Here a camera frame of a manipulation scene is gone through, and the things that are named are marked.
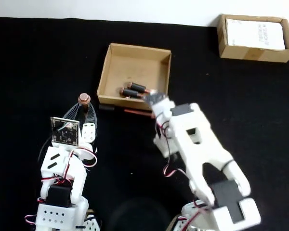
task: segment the cardboard box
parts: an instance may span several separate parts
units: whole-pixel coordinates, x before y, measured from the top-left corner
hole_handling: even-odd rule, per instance
[[[100,103],[151,110],[142,100],[121,97],[119,90],[135,82],[167,93],[170,63],[169,50],[111,43],[97,90]]]
[[[280,23],[283,28],[285,50],[271,50],[244,46],[230,46],[227,41],[226,18],[243,21]],[[256,17],[222,14],[217,25],[219,53],[221,58],[245,59],[286,63],[289,60],[289,23],[287,19],[277,17]]]

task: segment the white paper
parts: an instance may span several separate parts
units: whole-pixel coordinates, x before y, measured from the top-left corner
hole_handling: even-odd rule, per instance
[[[231,46],[284,50],[283,28],[280,23],[227,19],[227,38]]]

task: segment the white wall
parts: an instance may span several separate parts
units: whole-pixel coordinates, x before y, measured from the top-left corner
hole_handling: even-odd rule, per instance
[[[289,20],[289,0],[0,0],[0,17],[73,17],[215,26],[221,13]]]

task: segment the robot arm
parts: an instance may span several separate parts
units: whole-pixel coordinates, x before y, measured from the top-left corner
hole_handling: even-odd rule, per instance
[[[85,167],[93,167],[97,163],[96,151],[92,147],[96,135],[96,115],[90,97],[85,96],[89,100],[81,94],[79,103],[64,118],[51,118],[52,146],[48,147],[40,169],[42,187],[36,221],[29,222],[36,225],[36,231],[100,230],[94,216],[86,218],[89,203],[82,196],[87,177]],[[80,122],[75,120],[79,109],[85,109],[82,131],[79,129]],[[83,160],[93,159],[94,163],[90,166],[83,163]]]
[[[250,194],[250,184],[210,128],[196,103],[176,106],[161,93],[144,98],[156,115],[160,131],[154,143],[164,157],[179,152],[186,166],[191,191],[208,205],[191,225],[216,231],[237,231],[260,223],[260,215]],[[228,180],[208,185],[202,174],[204,163],[223,172]],[[197,208],[183,209],[191,217]]]

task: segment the black tablecloth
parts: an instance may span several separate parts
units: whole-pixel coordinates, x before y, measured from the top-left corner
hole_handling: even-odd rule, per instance
[[[220,59],[216,28],[77,19],[0,18],[0,228],[28,230],[39,194],[36,159],[81,92],[95,95],[111,42],[170,49],[169,96],[197,102],[246,174],[262,216],[257,231],[289,230],[289,62]],[[162,175],[154,121],[97,110],[98,165],[84,196],[108,230],[162,231],[192,200]],[[205,166],[210,182],[217,171]]]

